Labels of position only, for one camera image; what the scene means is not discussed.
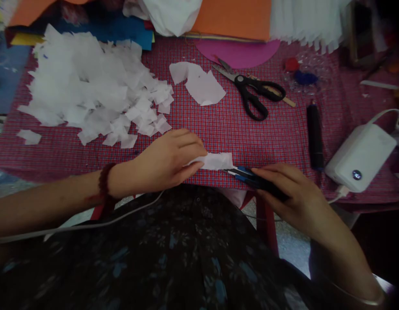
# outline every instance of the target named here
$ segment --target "black marker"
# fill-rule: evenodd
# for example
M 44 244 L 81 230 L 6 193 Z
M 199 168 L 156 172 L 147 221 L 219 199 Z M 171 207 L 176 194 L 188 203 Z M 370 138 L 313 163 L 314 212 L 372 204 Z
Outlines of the black marker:
M 321 141 L 321 123 L 315 101 L 307 107 L 307 130 L 309 134 L 309 153 L 312 169 L 324 170 L 323 143 Z

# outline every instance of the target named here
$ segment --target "red checkered tablecloth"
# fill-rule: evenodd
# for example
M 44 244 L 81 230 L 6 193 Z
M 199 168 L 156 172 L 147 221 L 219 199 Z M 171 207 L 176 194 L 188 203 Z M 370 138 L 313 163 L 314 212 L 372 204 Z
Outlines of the red checkered tablecloth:
M 261 80 L 280 83 L 284 86 L 281 73 L 285 58 L 296 56 L 307 50 L 294 43 L 282 43 L 278 52 L 268 62 L 255 68 L 241 70 Z M 337 151 L 342 142 L 358 125 L 366 123 L 378 112 L 395 107 L 389 90 L 359 86 L 364 73 L 338 67 L 338 55 L 327 56 L 334 75 L 333 87 L 317 96 L 323 124 L 323 143 L 326 160 Z M 214 69 L 214 75 L 227 95 L 216 105 L 200 107 L 187 92 L 184 83 L 174 85 L 169 73 L 169 65 L 188 61 L 199 64 L 205 72 L 212 69 L 211 62 L 202 56 L 195 46 L 184 39 L 157 38 L 151 52 L 144 53 L 143 63 L 160 80 L 167 80 L 175 91 L 175 101 L 171 114 L 167 115 L 174 129 L 188 128 L 204 142 L 209 152 L 232 152 L 235 165 L 260 167 L 270 163 L 286 162 L 298 166 L 303 173 L 315 181 L 327 198 L 335 196 L 337 185 L 324 174 L 310 168 L 306 107 L 311 98 L 301 93 L 288 92 L 287 96 L 297 105 L 265 102 L 269 116 L 264 122 L 252 120 L 244 111 L 242 100 L 234 84 Z M 83 174 L 101 169 L 110 162 L 122 162 L 135 158 L 154 139 L 139 135 L 133 149 L 120 149 L 102 145 L 105 137 L 100 136 L 86 146 L 82 146 L 76 136 L 80 131 L 72 127 L 43 127 L 32 116 L 17 111 L 19 105 L 27 105 L 31 100 L 27 85 L 32 77 L 27 73 L 34 70 L 36 61 L 31 57 L 22 76 L 19 89 L 0 136 L 0 169 L 34 182 L 49 182 L 70 175 Z M 382 82 L 394 82 L 394 77 L 382 71 L 375 76 Z M 392 130 L 395 115 L 386 115 L 379 124 Z M 130 133 L 136 133 L 134 124 Z M 40 144 L 23 145 L 24 140 L 16 137 L 20 129 L 30 129 L 42 135 Z M 390 172 L 393 154 L 380 170 L 369 188 L 359 194 L 350 194 L 348 203 L 387 203 L 399 200 L 399 180 Z M 201 170 L 187 180 L 205 186 L 218 186 L 237 189 L 247 187 L 223 171 Z

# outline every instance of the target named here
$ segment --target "scissor handle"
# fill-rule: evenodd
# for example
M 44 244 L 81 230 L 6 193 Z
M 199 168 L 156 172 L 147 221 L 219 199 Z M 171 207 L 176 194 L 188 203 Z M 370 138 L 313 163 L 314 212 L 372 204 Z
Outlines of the scissor handle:
M 285 202 L 286 200 L 290 199 L 290 197 L 284 194 L 277 186 L 274 185 L 274 183 L 267 181 L 262 177 L 259 177 L 258 175 L 254 174 L 250 169 L 242 166 L 238 166 L 237 169 L 248 174 L 247 177 L 241 177 L 238 175 L 235 176 L 237 179 L 244 182 L 248 186 L 255 189 L 265 190 L 266 192 L 269 192 L 281 202 Z
M 256 121 L 263 121 L 263 120 L 265 120 L 265 119 L 267 118 L 267 116 L 268 116 L 268 110 L 267 110 L 267 108 L 260 102 L 260 100 L 258 99 L 257 96 L 251 94 L 251 93 L 247 90 L 247 88 L 246 88 L 246 83 L 242 83 L 242 80 L 241 80 L 242 77 L 243 77 L 243 78 L 247 78 L 247 77 L 244 77 L 244 76 L 242 76 L 242 75 L 238 75 L 238 76 L 235 77 L 234 84 L 235 84 L 235 86 L 238 88 L 238 90 L 239 90 L 239 92 L 240 92 L 240 94 L 241 94 L 241 97 L 243 98 L 243 104 L 244 104 L 244 108 L 245 108 L 247 114 L 248 114 L 253 120 L 256 120 Z M 257 111 L 261 114 L 260 117 L 255 116 L 255 115 L 251 112 L 250 105 L 249 105 L 250 103 L 251 103 L 251 104 L 257 109 Z
M 259 95 L 262 95 L 268 99 L 270 99 L 271 101 L 274 102 L 279 102 L 281 100 L 283 100 L 286 97 L 286 91 L 283 87 L 281 87 L 279 84 L 274 83 L 274 82 L 270 82 L 270 81 L 259 81 L 259 80 L 254 80 L 251 79 L 249 77 L 245 77 L 243 75 L 238 75 L 235 80 L 237 80 L 239 77 L 242 77 L 242 79 L 240 78 L 238 80 L 238 84 L 239 85 L 243 85 L 244 87 L 246 85 L 249 85 L 251 87 L 253 87 L 256 90 L 256 93 L 258 93 Z M 272 91 L 269 91 L 268 89 L 266 89 L 264 86 L 270 86 L 274 89 L 276 89 L 278 92 L 281 93 L 281 96 L 275 94 Z

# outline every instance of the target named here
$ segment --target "floral dress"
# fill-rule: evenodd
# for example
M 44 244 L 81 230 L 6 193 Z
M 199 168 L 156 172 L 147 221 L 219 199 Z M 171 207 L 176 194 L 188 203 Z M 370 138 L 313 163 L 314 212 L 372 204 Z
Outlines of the floral dress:
M 222 194 L 192 185 L 115 224 L 39 241 L 0 269 L 0 309 L 331 308 Z

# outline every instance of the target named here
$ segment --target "tile floor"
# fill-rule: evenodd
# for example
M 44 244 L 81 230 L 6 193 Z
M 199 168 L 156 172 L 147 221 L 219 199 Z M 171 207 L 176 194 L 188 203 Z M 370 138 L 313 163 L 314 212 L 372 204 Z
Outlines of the tile floor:
M 36 186 L 34 183 L 26 182 L 23 180 L 18 180 L 15 183 L 1 184 L 0 185 L 0 197 L 13 194 L 15 192 L 29 189 Z M 131 197 L 123 199 L 119 205 L 123 205 L 128 202 Z M 93 210 L 88 210 L 77 214 L 65 222 L 62 226 L 69 227 L 90 219 Z M 250 216 L 256 216 L 256 205 L 254 201 L 251 201 L 244 209 L 244 214 Z M 255 218 L 248 218 L 256 226 Z M 310 254 L 310 239 L 304 236 L 302 233 L 295 230 L 286 222 L 280 220 L 276 215 L 276 234 L 278 241 L 278 250 L 281 258 L 291 262 L 298 269 L 300 269 L 304 274 L 310 276 L 309 274 L 309 254 Z

